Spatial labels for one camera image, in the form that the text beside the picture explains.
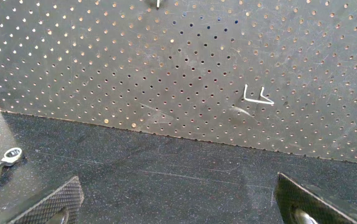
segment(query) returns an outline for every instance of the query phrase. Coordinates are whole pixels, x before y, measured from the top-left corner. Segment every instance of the gray perforated board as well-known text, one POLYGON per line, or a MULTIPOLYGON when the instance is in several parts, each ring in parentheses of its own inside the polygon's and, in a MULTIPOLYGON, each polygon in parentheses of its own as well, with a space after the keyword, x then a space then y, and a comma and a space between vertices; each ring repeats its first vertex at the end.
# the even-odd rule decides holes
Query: gray perforated board
POLYGON ((357 1, 0 1, 0 108, 357 162, 357 1))

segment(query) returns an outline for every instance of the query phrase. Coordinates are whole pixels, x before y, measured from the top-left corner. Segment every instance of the wrench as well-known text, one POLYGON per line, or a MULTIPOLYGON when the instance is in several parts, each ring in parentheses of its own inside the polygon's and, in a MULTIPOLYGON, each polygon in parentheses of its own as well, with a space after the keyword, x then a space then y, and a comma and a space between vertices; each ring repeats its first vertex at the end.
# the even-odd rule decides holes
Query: wrench
POLYGON ((23 150, 21 148, 15 147, 9 149, 4 153, 4 158, 0 161, 0 167, 3 166, 13 166, 15 163, 22 160, 24 157, 23 150))

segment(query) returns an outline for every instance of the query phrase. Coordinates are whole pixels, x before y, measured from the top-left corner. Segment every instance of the dark work surface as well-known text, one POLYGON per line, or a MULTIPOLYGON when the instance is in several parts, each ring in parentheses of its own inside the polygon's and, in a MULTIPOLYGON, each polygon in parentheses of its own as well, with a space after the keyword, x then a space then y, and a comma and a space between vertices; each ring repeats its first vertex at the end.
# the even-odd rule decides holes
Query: dark work surface
POLYGON ((357 164, 0 112, 0 212, 77 175, 80 223, 282 223, 277 172, 357 206, 357 164))

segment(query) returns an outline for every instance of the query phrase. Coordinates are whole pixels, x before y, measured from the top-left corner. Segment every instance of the perforated metal panel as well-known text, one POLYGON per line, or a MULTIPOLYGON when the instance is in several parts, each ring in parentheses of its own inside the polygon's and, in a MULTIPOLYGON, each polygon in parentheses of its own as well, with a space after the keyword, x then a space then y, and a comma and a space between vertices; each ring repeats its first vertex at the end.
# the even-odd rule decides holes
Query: perforated metal panel
POLYGON ((357 162, 357 1, 0 1, 0 107, 357 162))

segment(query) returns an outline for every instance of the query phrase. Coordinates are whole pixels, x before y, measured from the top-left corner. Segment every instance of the white metal hook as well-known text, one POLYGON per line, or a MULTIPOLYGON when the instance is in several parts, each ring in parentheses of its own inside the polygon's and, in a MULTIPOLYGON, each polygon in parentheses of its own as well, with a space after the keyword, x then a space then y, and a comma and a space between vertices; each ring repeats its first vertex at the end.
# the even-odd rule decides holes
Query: white metal hook
POLYGON ((254 102, 254 103, 263 103, 263 104, 268 104, 268 105, 274 105, 274 102, 270 99, 268 99, 267 97, 263 96, 263 92, 264 92, 264 86, 261 87, 261 92, 260 92, 260 96, 264 99, 266 99, 267 101, 261 101, 261 100, 252 100, 249 98, 246 98, 246 91, 247 91, 247 84, 245 84, 245 90, 243 92, 243 97, 245 98, 246 101, 249 102, 254 102))

